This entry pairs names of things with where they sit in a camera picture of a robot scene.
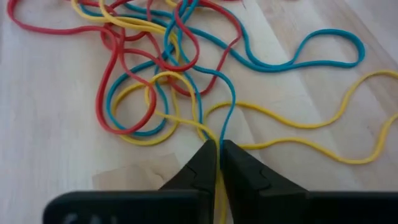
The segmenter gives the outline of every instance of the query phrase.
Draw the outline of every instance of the table surface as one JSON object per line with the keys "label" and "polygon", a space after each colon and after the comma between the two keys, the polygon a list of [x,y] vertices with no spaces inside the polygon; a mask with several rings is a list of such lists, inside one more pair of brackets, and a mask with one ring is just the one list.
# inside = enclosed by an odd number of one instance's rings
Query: table surface
{"label": "table surface", "polygon": [[[170,10],[162,1],[154,7]],[[353,32],[366,46],[366,59],[353,69],[306,68],[291,72],[257,73],[228,57],[222,71],[235,84],[239,100],[247,100],[303,123],[331,118],[348,87],[360,76],[380,69],[398,70],[398,2],[396,0],[244,0],[221,2],[247,27],[252,49],[261,60],[286,62],[310,32],[339,28]],[[55,196],[85,189],[156,189],[173,176],[202,145],[194,128],[180,125],[166,142],[139,147],[107,133],[94,110],[96,89],[110,52],[98,33],[51,36],[22,30],[0,10],[0,223],[40,223],[45,204]],[[45,27],[75,27],[80,18],[67,1],[22,1],[16,15]],[[198,11],[188,22],[233,40],[236,32],[221,15]],[[199,64],[215,68],[222,50],[200,40]],[[153,49],[147,40],[133,46]],[[243,53],[243,43],[235,49]],[[312,40],[300,60],[356,60],[350,43],[333,37]],[[145,59],[127,56],[129,66]],[[117,65],[112,80],[122,73]],[[142,73],[149,78],[152,70]],[[210,77],[193,72],[203,88]],[[262,114],[236,109],[226,139],[238,143],[264,142],[299,136],[349,158],[367,157],[382,123],[398,111],[397,80],[372,78],[362,84],[343,117],[316,130],[286,127]],[[227,86],[218,81],[203,98],[204,109],[229,100]],[[179,98],[182,114],[191,118],[190,103]],[[134,124],[145,112],[143,91],[129,96],[118,119]],[[220,132],[225,110],[208,124]],[[154,127],[154,118],[145,129]],[[310,190],[398,190],[398,125],[385,150],[374,162],[349,166],[295,143],[251,152],[262,162]]]}

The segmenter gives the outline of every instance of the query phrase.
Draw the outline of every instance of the tangled rubber bands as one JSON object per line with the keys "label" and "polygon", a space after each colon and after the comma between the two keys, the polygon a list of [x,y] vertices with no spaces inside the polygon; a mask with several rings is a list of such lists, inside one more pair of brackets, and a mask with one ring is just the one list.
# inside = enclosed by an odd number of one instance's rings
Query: tangled rubber bands
{"label": "tangled rubber bands", "polygon": [[[346,92],[343,98],[343,101],[341,102],[340,108],[330,120],[318,124],[297,123],[295,121],[288,120],[283,116],[275,112],[272,112],[271,110],[268,110],[266,108],[262,108],[260,106],[243,101],[237,101],[234,86],[231,80],[224,73],[221,72],[225,58],[228,55],[231,55],[239,63],[243,64],[245,67],[263,73],[278,73],[302,67],[316,67],[316,66],[352,68],[357,66],[357,64],[361,63],[363,58],[365,57],[364,45],[361,42],[361,40],[357,38],[354,34],[339,29],[317,30],[306,36],[306,38],[304,38],[304,40],[297,48],[297,51],[291,60],[279,65],[271,65],[260,61],[252,53],[249,36],[243,24],[232,12],[218,5],[217,3],[211,2],[209,0],[189,0],[189,1],[183,0],[180,2],[165,0],[165,2],[169,6],[173,7],[172,12],[168,12],[168,11],[159,11],[151,9],[150,7],[152,5],[153,0],[147,1],[146,8],[135,6],[129,3],[129,1],[131,0],[117,0],[110,5],[106,5],[104,3],[104,0],[99,0],[98,2],[90,0],[80,0],[80,1],[70,0],[72,8],[77,12],[79,16],[89,21],[103,24],[103,26],[81,26],[72,29],[48,29],[48,28],[30,26],[28,24],[19,21],[14,17],[14,11],[16,10],[18,0],[9,0],[7,4],[7,13],[9,17],[21,28],[26,30],[31,30],[34,32],[40,32],[43,34],[73,35],[86,31],[100,32],[100,37],[104,43],[104,46],[107,49],[109,49],[112,52],[112,54],[104,70],[101,82],[98,87],[96,101],[95,101],[96,117],[100,125],[105,130],[114,134],[118,134],[122,139],[133,144],[141,146],[151,146],[159,144],[167,140],[171,135],[173,135],[173,133],[178,128],[180,123],[184,123],[196,127],[197,133],[202,140],[204,141],[207,139],[216,140],[217,148],[219,150],[218,157],[220,158],[220,154],[223,153],[222,143],[224,139],[224,134],[226,132],[228,121],[231,117],[231,114],[235,106],[240,106],[250,110],[255,110],[257,112],[265,114],[266,116],[270,116],[276,119],[277,121],[281,122],[284,125],[288,125],[294,128],[317,129],[324,126],[328,126],[329,124],[334,123],[337,119],[341,117],[341,115],[344,113],[349,103],[351,95],[355,92],[357,87],[367,78],[378,75],[388,75],[390,77],[398,79],[398,73],[387,70],[378,71],[375,73],[370,73],[368,75],[365,75],[349,88],[349,90]],[[93,12],[89,10],[87,6],[96,7],[98,8],[98,10],[96,12]],[[131,10],[132,12],[129,14],[119,15],[116,13],[115,9],[120,6],[124,6],[129,10]],[[206,33],[200,29],[196,29],[194,27],[187,27],[185,23],[189,20],[190,16],[195,12],[195,10],[198,9],[199,7],[212,9],[222,14],[222,16],[225,16],[230,21],[230,23],[234,25],[234,28],[236,29],[236,38],[232,42],[227,44],[218,39],[217,37],[209,33]],[[120,27],[121,31],[116,32],[113,29],[113,26]],[[125,30],[126,28],[138,30],[140,33],[136,35],[127,36]],[[155,40],[152,33],[164,36],[163,45],[165,50],[163,52],[161,52],[160,46]],[[315,61],[297,63],[297,59],[302,49],[304,48],[305,44],[311,38],[318,35],[336,35],[352,42],[358,52],[357,60],[355,62],[315,60]],[[193,43],[196,50],[196,54],[194,58],[191,60],[185,55],[185,52],[182,48],[182,39],[184,38],[184,36],[188,36],[188,38]],[[197,36],[203,37],[209,40],[210,42],[214,43],[215,45],[224,49],[224,52],[220,58],[220,61],[216,69],[205,68],[197,65],[197,61],[201,53]],[[156,50],[157,55],[152,55],[149,52],[143,50],[125,47],[126,42],[134,42],[136,40],[145,37],[148,38],[148,40],[152,43],[152,45]],[[238,53],[233,49],[233,45],[238,43],[241,39],[243,39],[244,41],[246,57],[243,57],[240,53]],[[144,57],[147,57],[149,61],[142,63],[132,69],[129,69],[125,62],[124,58],[125,54],[142,55]],[[105,89],[108,85],[108,81],[113,71],[113,68],[118,60],[121,62],[121,65],[125,70],[125,74],[122,74],[111,85],[108,93],[106,94]],[[155,75],[152,77],[151,80],[148,81],[136,75],[138,72],[153,66],[155,66]],[[197,88],[195,81],[188,72],[190,69],[194,69],[198,72],[212,75],[211,81],[204,90],[200,91]],[[129,78],[137,80],[137,83],[123,89],[118,95],[115,96],[115,92],[119,88],[119,86]],[[231,90],[231,101],[220,102],[216,105],[213,105],[208,111],[203,113],[201,98],[209,94],[209,92],[214,88],[217,78],[222,79],[228,85],[229,89]],[[178,86],[177,83],[175,82],[176,80],[181,80],[183,84],[186,86],[187,90]],[[166,94],[162,89],[162,85],[168,85],[171,87],[171,99],[175,114],[170,114],[169,102],[167,101]],[[141,120],[137,122],[137,124],[135,124],[133,127],[126,128],[123,125],[121,125],[115,118],[117,107],[120,104],[120,102],[122,102],[122,100],[125,99],[126,96],[128,96],[128,94],[144,87],[145,87],[145,101],[147,104],[147,112],[141,118]],[[155,91],[159,93],[160,98],[163,101],[165,108],[164,112],[160,112],[155,109],[157,103],[157,97]],[[180,117],[177,94],[190,96],[192,102],[193,119],[183,119]],[[106,116],[104,114],[104,107],[105,107],[105,112],[108,114],[112,124],[108,124],[106,121]],[[213,131],[205,125],[205,118],[208,117],[210,113],[212,113],[214,110],[217,110],[218,108],[221,107],[229,107],[229,111],[224,121],[223,128],[220,132],[220,136],[219,138],[217,138],[216,134],[213,133]],[[150,120],[153,114],[163,117],[161,123],[152,130],[139,131],[148,122],[148,120]],[[331,150],[328,150],[323,146],[320,146],[314,142],[310,142],[302,138],[280,138],[259,144],[241,145],[241,147],[244,149],[263,149],[280,142],[297,142],[300,144],[308,145],[314,148],[315,150],[323,153],[324,155],[342,163],[365,164],[375,160],[380,155],[380,153],[384,148],[384,143],[386,141],[389,128],[397,118],[398,118],[398,113],[396,113],[394,116],[392,116],[382,125],[379,137],[374,146],[373,153],[369,157],[364,159],[347,159],[344,157],[340,157]],[[149,137],[158,134],[161,130],[165,128],[167,121],[172,121],[173,125],[163,135],[157,136],[156,138],[150,140],[142,140],[142,137]],[[218,169],[217,175],[218,175],[217,192],[218,194],[221,193],[221,196],[224,198],[221,201],[220,223],[225,223],[226,196],[223,192],[223,182],[222,182],[222,175],[220,169]]]}

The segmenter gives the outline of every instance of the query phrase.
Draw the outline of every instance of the wooden table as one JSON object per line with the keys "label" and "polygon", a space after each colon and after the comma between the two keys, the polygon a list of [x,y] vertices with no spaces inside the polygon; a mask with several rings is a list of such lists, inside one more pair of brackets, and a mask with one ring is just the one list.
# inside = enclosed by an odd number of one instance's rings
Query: wooden table
{"label": "wooden table", "polygon": [[[154,7],[164,6],[156,1]],[[235,84],[238,99],[257,103],[294,121],[314,123],[330,118],[347,88],[365,73],[398,70],[398,2],[396,0],[244,0],[222,2],[247,27],[252,49],[261,60],[286,62],[311,31],[328,27],[355,33],[366,45],[360,66],[344,70],[307,68],[278,74],[257,73],[228,57],[223,72]],[[98,124],[96,89],[110,52],[98,33],[51,36],[22,30],[0,10],[0,223],[40,223],[45,204],[55,196],[83,189],[156,189],[186,163],[202,142],[192,127],[181,125],[163,144],[138,147]],[[17,16],[29,24],[75,27],[80,18],[67,1],[23,1]],[[189,24],[233,40],[233,26],[215,12],[198,11]],[[147,40],[134,46],[153,49]],[[235,49],[243,53],[243,43]],[[187,52],[193,53],[191,47]],[[200,65],[215,68],[221,49],[201,39]],[[356,60],[345,40],[312,40],[300,60]],[[129,66],[145,59],[127,56]],[[123,70],[118,65],[112,80]],[[152,70],[142,73],[152,76]],[[210,77],[193,72],[201,88]],[[366,81],[347,112],[335,124],[313,131],[288,128],[253,111],[236,109],[226,139],[264,142],[300,136],[349,158],[368,156],[381,124],[398,111],[398,82],[387,77]],[[134,124],[145,112],[143,91],[132,94],[118,118]],[[229,100],[227,86],[218,81],[205,109]],[[190,104],[180,97],[183,116]],[[226,110],[211,115],[208,124],[220,132]],[[154,127],[154,118],[145,129]],[[278,144],[252,152],[265,164],[311,190],[398,190],[398,126],[393,125],[385,151],[373,163],[348,166],[307,146]]]}

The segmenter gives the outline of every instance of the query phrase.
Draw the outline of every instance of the rubber band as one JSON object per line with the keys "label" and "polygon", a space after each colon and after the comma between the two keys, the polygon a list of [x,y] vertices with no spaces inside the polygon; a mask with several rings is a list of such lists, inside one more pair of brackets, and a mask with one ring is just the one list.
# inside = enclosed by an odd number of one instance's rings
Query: rubber band
{"label": "rubber band", "polygon": [[[129,86],[128,88],[125,88],[122,92],[120,92],[120,94],[115,98],[115,100],[114,100],[114,102],[113,102],[112,111],[111,111],[111,112],[112,112],[112,115],[113,115],[113,116],[116,115],[116,108],[118,107],[118,104],[120,104],[120,102],[121,102],[130,92],[132,92],[132,91],[134,91],[134,90],[136,90],[136,89],[138,89],[138,88],[142,88],[142,87],[144,87],[144,84],[142,84],[142,83],[135,83],[135,84]],[[174,105],[175,115],[176,115],[177,117],[179,117],[179,116],[180,116],[180,108],[178,107],[177,96],[176,96],[175,90],[174,90],[173,88],[172,88],[172,91],[171,91],[171,95],[172,95],[172,103],[173,103],[173,105]],[[145,97],[145,101],[146,101],[147,103],[149,103],[149,98],[147,97],[147,95],[146,95],[146,97]],[[153,145],[159,144],[159,143],[163,142],[164,140],[168,139],[168,138],[174,133],[174,131],[177,129],[177,126],[178,126],[178,121],[177,121],[177,122],[174,122],[173,126],[172,126],[164,135],[159,136],[159,137],[157,137],[157,138],[155,138],[155,139],[151,139],[151,140],[144,140],[144,141],[143,141],[143,140],[138,140],[138,139],[134,139],[133,137],[128,136],[128,135],[120,135],[120,137],[121,137],[123,140],[125,140],[125,141],[127,141],[127,142],[129,142],[129,143],[131,143],[131,144],[138,145],[138,146],[153,146]]]}
{"label": "rubber band", "polygon": [[[150,4],[151,4],[151,0],[148,1],[147,7],[149,7]],[[149,8],[147,9],[147,12],[148,12],[148,13],[147,13],[148,19],[151,19],[151,18],[150,18],[150,9],[149,9]],[[184,66],[168,66],[168,65],[164,64],[164,65],[163,65],[164,68],[169,69],[169,70],[171,70],[171,71],[184,72],[184,71],[188,70],[189,68],[192,68],[192,67],[197,63],[197,61],[198,61],[198,59],[199,59],[199,53],[200,53],[199,42],[198,42],[198,40],[196,39],[196,37],[192,34],[192,32],[191,32],[190,30],[185,29],[184,32],[186,32],[186,34],[189,36],[189,38],[191,38],[191,40],[192,40],[192,42],[193,42],[193,44],[194,44],[194,46],[195,46],[195,48],[196,48],[197,53],[195,54],[195,58],[192,60],[192,62],[190,62],[190,63],[188,63],[187,65],[184,65]],[[159,45],[155,44],[154,47],[155,47],[155,49],[156,49],[156,52],[160,55]]]}
{"label": "rubber band", "polygon": [[[216,7],[214,4],[212,4],[211,2],[208,2],[208,1],[202,1],[201,0],[200,3],[201,3],[202,6],[210,7],[212,9],[216,9],[217,11],[222,13],[224,16],[226,16],[228,19],[232,19],[232,22],[234,22],[233,21],[234,17],[229,15],[226,11],[223,11],[222,8]],[[191,7],[192,8],[190,8],[190,11],[193,11],[194,8],[196,7],[196,5],[191,5]],[[176,14],[174,14],[174,18],[175,18],[175,21],[176,21],[176,23],[177,23],[179,28],[186,29],[186,27],[184,26],[183,22],[180,20],[180,18]],[[193,67],[196,71],[199,71],[199,72],[202,72],[202,73],[213,74],[214,76],[213,76],[212,81],[215,81],[216,77],[222,78],[226,82],[226,84],[228,85],[229,89],[231,90],[232,104],[231,104],[231,107],[230,107],[230,109],[228,111],[228,114],[227,114],[227,116],[225,118],[225,121],[223,123],[223,127],[221,128],[221,132],[220,132],[220,140],[219,140],[219,142],[220,142],[220,153],[221,154],[223,153],[223,149],[224,149],[224,147],[223,147],[223,139],[224,139],[224,136],[225,136],[226,128],[227,128],[229,119],[232,116],[232,112],[234,110],[235,101],[236,101],[236,94],[235,94],[235,89],[234,89],[234,86],[233,86],[231,80],[229,78],[227,78],[225,75],[223,75],[221,72],[219,72],[219,70],[223,66],[225,58],[226,58],[229,50],[241,38],[241,35],[242,35],[241,29],[239,27],[239,24],[236,21],[235,21],[234,24],[236,26],[236,30],[238,31],[238,36],[224,50],[223,55],[221,56],[220,62],[218,64],[218,66],[217,66],[217,69],[216,70],[210,70],[210,69],[207,69],[207,68],[200,67],[198,65],[195,65]],[[178,32],[178,47],[181,48],[181,53],[182,53],[183,59],[188,63],[189,59],[187,58],[187,56],[185,55],[184,51],[182,50],[182,46],[181,46],[181,39],[182,38],[181,38],[181,36],[182,36],[182,33]]]}
{"label": "rubber band", "polygon": [[[262,108],[258,105],[254,105],[254,104],[250,104],[250,103],[246,103],[246,102],[242,102],[242,101],[237,101],[236,102],[236,106],[240,106],[243,108],[247,108],[247,109],[251,109],[251,110],[255,110],[257,112],[260,112],[266,116],[269,116],[271,118],[274,118],[275,120],[279,121],[280,123],[293,127],[293,128],[300,128],[300,129],[317,129],[317,128],[322,128],[325,126],[328,126],[332,123],[334,123],[336,120],[338,120],[343,113],[346,110],[346,107],[349,103],[349,100],[351,99],[353,93],[355,92],[355,90],[360,86],[360,84],[362,84],[363,81],[367,80],[368,78],[371,77],[375,77],[375,76],[379,76],[379,75],[387,75],[390,76],[392,78],[396,78],[398,79],[398,73],[394,72],[394,71],[389,71],[389,70],[381,70],[378,72],[374,72],[374,73],[370,73],[367,74],[365,76],[362,76],[358,81],[356,81],[355,83],[353,83],[350,88],[348,89],[348,91],[346,92],[346,94],[343,97],[343,100],[340,104],[340,107],[338,109],[338,111],[336,112],[336,114],[328,121],[322,122],[322,123],[318,123],[318,124],[302,124],[302,123],[296,123],[294,121],[291,121],[289,119],[284,118],[283,116],[272,112],[271,110],[268,110],[266,108]],[[229,106],[231,105],[231,102],[222,102],[222,103],[217,103],[216,105],[213,105],[208,111],[206,111],[205,113],[205,118],[212,113],[213,111],[217,110],[218,108],[222,108],[225,106]],[[303,138],[280,138],[280,139],[273,139],[269,142],[264,142],[264,143],[259,143],[259,144],[245,144],[245,145],[239,145],[241,148],[243,149],[249,149],[249,150],[254,150],[254,149],[264,149],[267,148],[269,146],[278,144],[278,143],[283,143],[283,142],[296,142],[296,143],[300,143],[300,144],[304,144],[307,146],[310,146],[311,148],[314,148],[315,150],[323,153],[324,155],[338,161],[338,162],[342,162],[345,164],[367,164],[371,161],[374,161],[375,159],[377,159],[377,157],[380,155],[380,153],[382,152],[382,150],[384,149],[384,145],[385,145],[385,141],[389,132],[389,129],[391,127],[391,124],[398,118],[398,113],[394,114],[393,116],[391,116],[383,125],[382,128],[380,130],[380,134],[379,137],[375,143],[375,147],[373,150],[373,153],[364,159],[346,159],[344,157],[338,156],[337,154],[335,154],[334,152],[332,152],[331,150],[316,144],[314,142],[310,142],[306,139]]]}
{"label": "rubber band", "polygon": [[[86,5],[86,6],[99,7],[99,5],[98,5],[97,2],[90,2],[89,0],[80,0],[80,4],[81,4],[81,5],[84,4],[84,5]],[[116,11],[114,10],[114,8],[120,6],[121,4],[122,4],[121,1],[116,1],[116,2],[112,3],[111,5],[105,6],[105,7],[106,7],[106,10],[107,10],[107,11],[109,11],[109,12],[111,12],[112,14],[116,15]],[[104,28],[107,28],[109,31],[111,31],[112,34],[113,34],[115,37],[120,38],[120,34],[117,33],[117,32],[115,32],[115,31],[113,31],[111,27],[112,27],[112,23],[105,23],[105,24],[104,24]],[[146,32],[142,31],[142,32],[140,32],[140,33],[138,33],[138,34],[136,34],[136,35],[132,35],[132,36],[129,36],[129,37],[125,37],[124,40],[125,40],[125,41],[136,41],[136,40],[139,40],[139,39],[143,38],[145,35],[146,35]],[[105,37],[105,33],[101,33],[101,38],[102,38],[102,40],[103,40],[104,45],[105,45],[108,49],[111,50],[111,48],[109,47],[109,44],[108,44],[107,42],[104,41],[104,40],[105,40],[104,37]]]}
{"label": "rubber band", "polygon": [[[183,25],[183,23],[185,23],[185,22],[188,20],[188,18],[191,16],[191,14],[193,13],[193,11],[194,11],[194,9],[196,8],[196,6],[198,5],[198,3],[200,3],[203,7],[212,8],[212,9],[214,9],[215,11],[217,11],[217,12],[221,13],[222,15],[226,16],[227,19],[229,19],[229,20],[234,24],[234,26],[235,26],[235,28],[236,28],[236,30],[237,30],[237,33],[238,33],[237,38],[235,38],[235,39],[227,46],[227,48],[225,48],[225,50],[224,50],[224,52],[223,52],[223,55],[221,56],[221,60],[220,60],[219,64],[217,65],[217,69],[216,69],[216,71],[220,71],[221,68],[222,68],[222,66],[223,66],[223,64],[224,64],[224,61],[225,61],[225,58],[226,58],[228,52],[231,50],[232,46],[240,40],[240,38],[241,38],[241,36],[242,36],[242,33],[241,33],[241,28],[239,27],[239,22],[236,21],[236,19],[235,19],[232,15],[230,15],[227,11],[225,11],[222,7],[220,7],[220,6],[216,5],[216,4],[213,4],[213,3],[208,2],[208,1],[202,1],[202,0],[199,1],[199,0],[195,0],[195,1],[192,2],[192,5],[190,5],[190,8],[189,8],[189,10],[187,11],[187,14],[182,18],[182,21],[180,21],[180,18],[179,18],[175,13],[173,13],[174,16],[172,17],[172,20],[170,21],[169,25],[168,25],[167,28],[166,28],[165,38],[164,38],[164,45],[165,45],[165,46],[167,45],[167,42],[168,42],[168,38],[167,38],[167,37],[168,37],[168,33],[171,31],[171,29],[173,28],[174,24],[177,23],[177,24],[178,24],[178,28],[179,28],[179,30],[178,30],[178,46],[179,46],[179,48],[182,47],[182,46],[181,46],[181,39],[182,39],[182,32],[181,32],[181,30],[182,30],[182,29],[183,29],[183,30],[186,30],[186,29],[187,29],[187,28]],[[215,81],[216,81],[216,76],[213,76],[213,78],[211,79],[209,85],[208,85],[203,91],[201,91],[201,95],[205,95],[205,94],[209,93],[210,90],[214,87]],[[173,86],[173,88],[175,88],[179,93],[181,93],[181,94],[183,94],[183,95],[185,95],[185,96],[188,96],[188,92],[187,92],[187,91],[181,89],[178,85],[175,85],[174,83],[170,83],[170,84],[171,84],[171,85]]]}
{"label": "rubber band", "polygon": [[116,24],[119,27],[143,30],[146,32],[153,32],[159,34],[162,34],[162,31],[164,30],[164,27],[154,24],[153,22],[143,21],[131,17],[123,17],[123,16],[113,17],[112,15],[108,14],[108,12],[106,11],[104,1],[102,0],[99,0],[98,4],[99,8],[100,9],[102,8],[101,12],[103,14],[103,17],[90,16],[82,12],[78,7],[78,0],[70,0],[70,2],[75,12],[77,12],[82,18],[92,22],[99,22],[99,23],[112,22],[113,24]]}
{"label": "rubber band", "polygon": [[[188,62],[188,60],[187,60],[187,58],[186,58],[186,56],[185,56],[185,54],[184,54],[184,52],[183,52],[182,46],[181,46],[181,36],[180,36],[180,33],[178,33],[178,34],[179,34],[179,35],[178,35],[178,46],[179,46],[179,48],[180,48],[181,51],[182,51],[183,58],[185,59],[186,62]],[[308,40],[310,40],[312,37],[315,37],[315,36],[317,36],[317,35],[322,35],[322,34],[341,35],[341,36],[343,36],[343,37],[346,37],[346,38],[349,39],[349,40],[352,40],[353,43],[355,44],[355,46],[357,46],[357,50],[358,50],[358,61],[357,61],[357,62],[354,62],[354,63],[334,62],[334,61],[314,61],[314,62],[308,62],[308,63],[304,62],[304,63],[299,63],[299,64],[293,65],[293,63],[294,63],[294,62],[296,61],[296,59],[298,58],[298,56],[299,56],[299,54],[300,54],[300,51],[303,49],[303,47],[304,47],[304,45],[306,44],[306,42],[307,42]],[[249,44],[248,44],[248,41],[245,41],[245,46],[246,46],[246,50],[247,50],[247,49],[250,49]],[[296,67],[306,67],[306,66],[309,66],[309,65],[310,65],[310,66],[319,66],[319,65],[323,65],[323,63],[328,63],[330,66],[350,67],[350,66],[355,66],[357,63],[359,63],[360,61],[362,61],[363,57],[364,57],[364,46],[363,46],[362,42],[361,42],[355,35],[350,34],[350,33],[348,33],[348,32],[345,32],[345,31],[343,31],[343,30],[326,29],[326,30],[319,30],[319,31],[316,31],[316,32],[313,32],[313,33],[311,33],[310,35],[308,35],[308,36],[304,39],[304,41],[300,44],[300,46],[299,46],[299,48],[298,48],[298,50],[297,50],[295,56],[293,57],[293,59],[290,60],[290,61],[288,61],[288,62],[286,62],[286,63],[284,63],[284,64],[281,64],[281,65],[269,65],[269,64],[262,63],[262,62],[260,62],[260,61],[258,61],[258,60],[257,60],[257,61],[254,61],[254,62],[257,63],[257,64],[255,64],[255,66],[263,66],[264,68],[269,68],[269,69],[271,69],[271,70],[289,69],[289,66],[296,66]],[[225,122],[224,125],[223,125],[223,129],[221,130],[221,134],[220,134],[220,142],[221,142],[221,145],[222,145],[222,142],[223,142],[223,141],[222,141],[222,140],[223,140],[223,136],[224,136],[224,134],[225,134],[225,132],[226,132],[226,125],[227,125],[227,123],[228,123],[229,117],[231,116],[232,110],[233,110],[233,106],[231,107],[231,110],[229,111],[229,113],[228,113],[228,115],[227,115],[226,122]]]}

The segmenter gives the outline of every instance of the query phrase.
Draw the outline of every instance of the yellow rubber band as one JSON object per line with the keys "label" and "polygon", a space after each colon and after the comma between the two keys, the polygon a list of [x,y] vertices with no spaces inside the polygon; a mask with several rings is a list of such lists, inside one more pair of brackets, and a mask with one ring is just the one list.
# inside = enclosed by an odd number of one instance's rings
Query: yellow rubber band
{"label": "yellow rubber band", "polygon": [[[324,126],[328,126],[329,124],[335,122],[337,119],[339,119],[341,117],[341,115],[343,115],[343,113],[346,110],[346,107],[349,103],[349,100],[352,96],[352,94],[355,92],[355,90],[359,87],[359,85],[365,81],[366,79],[370,78],[370,77],[375,77],[378,75],[387,75],[393,78],[398,79],[398,73],[397,72],[393,72],[393,71],[388,71],[388,70],[381,70],[375,73],[370,73],[367,74],[363,77],[361,77],[358,81],[356,81],[354,84],[351,85],[351,87],[348,89],[348,91],[346,92],[345,96],[343,97],[343,101],[341,102],[340,108],[339,110],[336,112],[336,114],[328,121],[322,122],[322,123],[318,123],[318,124],[302,124],[302,123],[296,123],[294,121],[291,121],[289,119],[284,118],[283,116],[272,112],[271,110],[268,110],[266,108],[263,108],[261,106],[258,105],[254,105],[254,104],[250,104],[250,103],[246,103],[246,102],[242,102],[242,101],[237,101],[236,102],[236,106],[240,106],[243,108],[247,108],[247,109],[251,109],[251,110],[255,110],[258,111],[260,113],[263,113],[267,116],[270,116],[271,118],[274,118],[275,120],[281,122],[282,124],[294,127],[294,128],[300,128],[300,129],[315,129],[315,128],[321,128]],[[210,113],[212,113],[214,110],[217,110],[218,108],[222,108],[225,106],[229,106],[231,105],[230,101],[226,101],[226,102],[222,102],[222,103],[217,103],[216,105],[212,106],[209,110],[206,111],[206,113],[204,114],[203,120],[205,121],[206,117],[209,116]],[[394,114],[393,116],[391,116],[383,125],[379,134],[379,137],[376,141],[373,153],[364,159],[347,159],[341,156],[336,155],[334,152],[332,152],[331,150],[317,144],[311,141],[308,141],[306,139],[303,138],[279,138],[279,139],[274,139],[268,142],[264,142],[264,143],[257,143],[257,144],[244,144],[244,145],[239,145],[241,148],[243,149],[249,149],[249,150],[254,150],[254,149],[264,149],[267,148],[269,146],[278,144],[278,143],[283,143],[283,142],[297,142],[300,144],[304,144],[307,146],[310,146],[312,148],[314,148],[315,150],[323,153],[324,155],[338,161],[338,162],[342,162],[345,164],[366,164],[368,162],[374,161],[382,152],[382,150],[384,149],[384,144],[389,132],[389,129],[391,127],[391,124],[398,118],[398,113]]]}
{"label": "yellow rubber band", "polygon": [[[126,96],[128,96],[128,94],[130,94],[132,91],[142,88],[144,86],[145,85],[143,83],[135,83],[135,84],[125,88],[122,92],[120,92],[120,94],[115,98],[115,101],[112,104],[112,110],[111,110],[112,115],[116,116],[116,109],[118,108],[118,105],[120,104],[120,102],[122,102],[123,99],[125,99]],[[178,107],[177,95],[176,95],[174,89],[172,89],[171,94],[172,94],[172,102],[173,102],[173,106],[174,106],[174,110],[175,110],[175,115],[180,116],[180,108]],[[123,140],[125,140],[131,144],[138,145],[138,146],[153,146],[153,145],[159,144],[159,143],[165,141],[166,139],[168,139],[171,135],[173,135],[173,133],[177,129],[177,127],[178,127],[178,122],[174,122],[173,126],[165,134],[163,134],[157,138],[154,138],[151,140],[146,140],[146,141],[135,139],[130,135],[120,135],[120,137]]]}

